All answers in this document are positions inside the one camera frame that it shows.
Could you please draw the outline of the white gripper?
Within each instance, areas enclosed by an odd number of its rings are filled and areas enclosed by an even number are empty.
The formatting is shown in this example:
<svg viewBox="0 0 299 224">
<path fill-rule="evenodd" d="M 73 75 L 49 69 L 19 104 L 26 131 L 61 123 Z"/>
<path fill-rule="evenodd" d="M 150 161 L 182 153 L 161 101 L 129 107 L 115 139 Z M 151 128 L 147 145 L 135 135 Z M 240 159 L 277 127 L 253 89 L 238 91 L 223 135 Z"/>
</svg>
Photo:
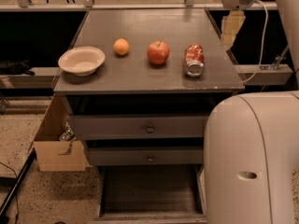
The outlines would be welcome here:
<svg viewBox="0 0 299 224">
<path fill-rule="evenodd" d="M 209 0 L 210 2 L 222 2 L 225 9 L 231 10 L 221 21 L 221 43 L 229 49 L 235 42 L 236 35 L 241 29 L 246 16 L 244 9 L 250 8 L 256 0 Z"/>
</svg>

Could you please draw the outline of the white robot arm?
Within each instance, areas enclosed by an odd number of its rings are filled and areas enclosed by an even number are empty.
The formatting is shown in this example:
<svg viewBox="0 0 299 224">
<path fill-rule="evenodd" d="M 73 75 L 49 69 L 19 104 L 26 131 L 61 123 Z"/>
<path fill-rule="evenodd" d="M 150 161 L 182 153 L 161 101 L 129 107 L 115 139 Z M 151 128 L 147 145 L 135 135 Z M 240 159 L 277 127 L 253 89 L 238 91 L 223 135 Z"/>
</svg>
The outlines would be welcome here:
<svg viewBox="0 0 299 224">
<path fill-rule="evenodd" d="M 298 166 L 299 90 L 222 101 L 206 124 L 207 224 L 295 224 Z"/>
</svg>

